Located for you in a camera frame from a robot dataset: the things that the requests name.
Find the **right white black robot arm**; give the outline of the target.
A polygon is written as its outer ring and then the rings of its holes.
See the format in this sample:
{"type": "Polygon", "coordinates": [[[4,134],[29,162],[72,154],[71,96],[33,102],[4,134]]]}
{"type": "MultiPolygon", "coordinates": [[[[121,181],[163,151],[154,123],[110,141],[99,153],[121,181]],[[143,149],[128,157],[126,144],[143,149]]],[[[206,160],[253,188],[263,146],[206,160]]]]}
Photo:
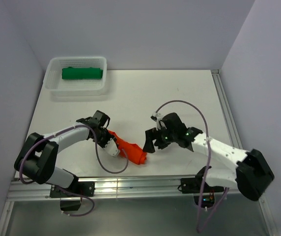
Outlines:
{"type": "Polygon", "coordinates": [[[187,127],[177,113],[165,116],[154,113],[151,119],[156,127],[146,130],[143,151],[154,153],[176,143],[191,152],[211,155],[225,165],[224,169],[202,167],[193,178],[181,181],[182,193],[223,192],[225,188],[237,188],[251,201],[258,201],[275,176],[263,154],[238,149],[222,143],[195,127],[187,127]]]}

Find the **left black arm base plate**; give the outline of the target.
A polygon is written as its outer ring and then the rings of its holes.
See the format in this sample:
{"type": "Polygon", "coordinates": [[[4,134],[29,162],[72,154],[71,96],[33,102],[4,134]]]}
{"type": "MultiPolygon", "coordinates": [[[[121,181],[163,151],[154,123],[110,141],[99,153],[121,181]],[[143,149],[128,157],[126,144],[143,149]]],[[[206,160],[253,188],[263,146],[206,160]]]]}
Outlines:
{"type": "Polygon", "coordinates": [[[58,187],[50,190],[50,198],[68,198],[68,197],[93,197],[95,190],[95,182],[80,181],[75,186],[66,188],[63,191],[58,187]]]}

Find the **orange polo t shirt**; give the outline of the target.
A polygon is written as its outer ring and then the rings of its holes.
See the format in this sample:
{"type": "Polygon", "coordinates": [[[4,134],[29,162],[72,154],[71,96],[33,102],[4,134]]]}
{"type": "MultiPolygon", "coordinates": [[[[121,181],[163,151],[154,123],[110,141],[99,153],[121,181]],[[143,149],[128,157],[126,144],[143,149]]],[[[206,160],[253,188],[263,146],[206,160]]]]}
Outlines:
{"type": "Polygon", "coordinates": [[[129,143],[122,138],[120,138],[115,132],[110,131],[109,133],[114,135],[116,138],[116,144],[120,150],[120,155],[125,157],[123,150],[126,152],[129,161],[136,165],[143,165],[147,160],[147,153],[142,150],[137,144],[129,143]]]}

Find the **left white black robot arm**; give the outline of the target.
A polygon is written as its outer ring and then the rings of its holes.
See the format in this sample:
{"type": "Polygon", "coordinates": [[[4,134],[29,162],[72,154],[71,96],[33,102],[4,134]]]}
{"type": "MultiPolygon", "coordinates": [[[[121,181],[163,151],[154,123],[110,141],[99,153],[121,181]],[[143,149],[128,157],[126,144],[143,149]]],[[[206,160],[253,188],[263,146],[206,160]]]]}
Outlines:
{"type": "Polygon", "coordinates": [[[77,142],[89,139],[108,155],[117,156],[119,150],[115,136],[107,129],[109,123],[110,117],[98,110],[93,116],[78,119],[75,124],[63,130],[46,135],[34,132],[27,137],[14,163],[14,169],[19,172],[19,177],[29,177],[31,183],[47,183],[54,173],[59,172],[56,168],[58,153],[77,142]]]}

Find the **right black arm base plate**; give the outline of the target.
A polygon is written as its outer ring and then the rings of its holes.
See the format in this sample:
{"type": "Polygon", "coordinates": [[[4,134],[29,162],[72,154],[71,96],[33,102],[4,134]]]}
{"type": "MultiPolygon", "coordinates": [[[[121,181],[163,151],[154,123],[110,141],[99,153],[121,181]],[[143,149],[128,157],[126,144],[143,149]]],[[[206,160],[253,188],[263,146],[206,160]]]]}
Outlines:
{"type": "MultiPolygon", "coordinates": [[[[178,190],[183,194],[197,194],[200,192],[202,184],[201,177],[186,177],[180,179],[180,185],[178,190]]],[[[204,184],[203,193],[221,193],[224,192],[224,188],[221,186],[211,187],[207,183],[204,184]]]]}

